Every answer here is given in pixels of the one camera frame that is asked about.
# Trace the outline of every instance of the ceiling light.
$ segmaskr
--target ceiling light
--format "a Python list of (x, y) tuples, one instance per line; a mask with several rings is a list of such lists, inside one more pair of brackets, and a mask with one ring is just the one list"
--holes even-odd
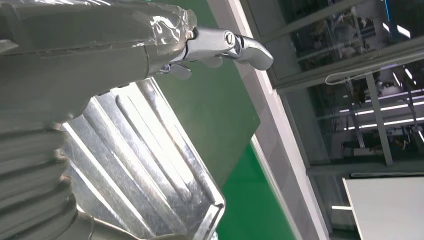
[(362, 129), (377, 127), (377, 124), (368, 124), (360, 126)]
[(412, 97), (412, 100), (415, 100), (415, 99), (422, 99), (422, 98), (424, 98), (424, 95), (422, 95), (422, 96), (413, 96), (413, 97)]
[(401, 26), (397, 25), (397, 30), (399, 31), (399, 33), (401, 33), (401, 34), (403, 34), (403, 35), (407, 36), (409, 39), (411, 38), (411, 33), (410, 33), (410, 31), (406, 30), (405, 28), (403, 28), (403, 27), (401, 27)]
[(73, 2), (70, 2), (70, 1), (68, 1), (68, 0), (60, 0), (62, 3), (64, 3), (64, 4), (69, 4), (69, 5), (74, 5), (74, 3)]
[(92, 2), (93, 4), (101, 5), (100, 3), (98, 3), (98, 2), (96, 2), (94, 0), (87, 0), (87, 1)]
[(403, 124), (403, 123), (409, 123), (409, 122), (413, 122), (414, 120), (411, 119), (405, 119), (405, 120), (399, 120), (399, 121), (389, 121), (389, 122), (385, 122), (384, 125), (393, 125), (393, 124)]
[(382, 111), (386, 111), (386, 110), (401, 109), (401, 108), (406, 108), (406, 107), (408, 107), (408, 104), (402, 104), (402, 105), (396, 105), (396, 106), (382, 107), (382, 108), (381, 108), (381, 110), (382, 110)]
[(389, 26), (387, 26), (387, 24), (385, 24), (384, 22), (383, 22), (383, 28), (384, 28), (385, 30), (387, 30), (387, 32), (389, 32), (389, 33), (390, 33)]
[(408, 75), (408, 77), (409, 77), (410, 79), (412, 79), (412, 74), (411, 74), (411, 72), (408, 70), (408, 68), (405, 68), (405, 72), (406, 72), (406, 74)]
[(396, 82), (397, 82), (397, 85), (401, 85), (401, 83), (399, 82), (399, 80), (398, 80), (398, 77), (396, 76), (396, 74), (395, 73), (393, 73), (393, 77), (394, 77), (394, 79), (396, 80)]
[(97, 2), (100, 2), (100, 3), (104, 3), (104, 4), (106, 4), (106, 5), (108, 5), (108, 6), (110, 6), (111, 4), (109, 3), (109, 2), (107, 2), (107, 1), (103, 1), (103, 0), (96, 0)]
[(421, 131), (418, 131), (418, 134), (421, 137), (422, 142), (424, 143), (424, 137), (423, 137), (423, 134), (421, 133)]
[(358, 113), (355, 113), (355, 115), (372, 114), (372, 113), (374, 113), (374, 110), (360, 111)]
[(351, 206), (331, 206), (331, 208), (335, 210), (352, 210)]

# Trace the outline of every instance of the metal frame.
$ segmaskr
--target metal frame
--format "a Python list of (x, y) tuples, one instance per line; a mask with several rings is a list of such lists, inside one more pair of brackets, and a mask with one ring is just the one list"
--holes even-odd
[(272, 40), (278, 39), (284, 35), (287, 35), (295, 30), (301, 29), (305, 26), (315, 23), (316, 21), (322, 20), (328, 16), (331, 16), (335, 13), (341, 12), (347, 8), (353, 7), (365, 0), (343, 0), (336, 4), (333, 4), (329, 7), (326, 7), (322, 10), (319, 10), (315, 13), (312, 13), (304, 18), (296, 20), (292, 23), (287, 24), (280, 29), (274, 30), (264, 36), (261, 36), (259, 41), (263, 44), (269, 43)]
[[(390, 105), (393, 105), (393, 102), (406, 99), (407, 97), (409, 98), (409, 101), (411, 101), (411, 99), (413, 97), (420, 96), (420, 94), (423, 94), (424, 90), (423, 91), (413, 90), (413, 91), (409, 91), (409, 92), (410, 92), (410, 95), (409, 95), (408, 92), (403, 92), (403, 95), (393, 95), (393, 96), (388, 95), (388, 96), (385, 96), (385, 97), (379, 97), (378, 101), (379, 101), (380, 105), (384, 105), (384, 107), (389, 107)], [(362, 103), (362, 105), (364, 105), (364, 107), (361, 107), (361, 108), (355, 110), (355, 113), (374, 110), (371, 102)], [(337, 117), (349, 116), (349, 115), (350, 115), (350, 112), (339, 112), (339, 113), (335, 113), (335, 114), (319, 116), (316, 119), (317, 120), (324, 120), (324, 119), (337, 118)]]
[(356, 138), (358, 139), (360, 148), (363, 149), (363, 148), (365, 148), (364, 138), (362, 137), (362, 133), (361, 133), (361, 130), (359, 128), (358, 119), (355, 116), (354, 106), (352, 105), (352, 103), (353, 103), (352, 96), (350, 94), (350, 92), (352, 92), (353, 89), (354, 89), (353, 86), (352, 86), (352, 82), (351, 81), (346, 82), (345, 88), (346, 88), (346, 93), (347, 93), (347, 99), (349, 101), (349, 113), (350, 113), (350, 117), (352, 118), (352, 121), (353, 121), (353, 126), (355, 127)]
[(273, 82), (273, 87), (278, 89), (278, 93), (291, 92), (296, 89), (323, 84), (329, 74), (349, 71), (337, 76), (338, 79), (343, 79), (415, 62), (424, 58), (423, 43), (424, 36), (417, 37), (380, 50), (280, 78), (277, 82)]
[(261, 35), (259, 33), (258, 25), (256, 24), (255, 17), (253, 17), (252, 8), (249, 4), (248, 0), (240, 1), (241, 7), (243, 8), (243, 12), (246, 16), (247, 23), (249, 23), (250, 31), (255, 39), (260, 39)]
[(306, 174), (312, 176), (332, 176), (352, 173), (424, 173), (424, 157), (403, 159), (388, 167), (378, 157), (364, 157), (361, 162), (311, 165)]
[(374, 109), (375, 121), (377, 122), (378, 134), (383, 148), (385, 163), (387, 165), (393, 164), (392, 153), (390, 152), (389, 140), (387, 139), (386, 128), (384, 127), (383, 114), (380, 108), (379, 98), (377, 96), (376, 84), (374, 83), (373, 73), (366, 74), (366, 84), (369, 89), (369, 96), (371, 97), (372, 108)]

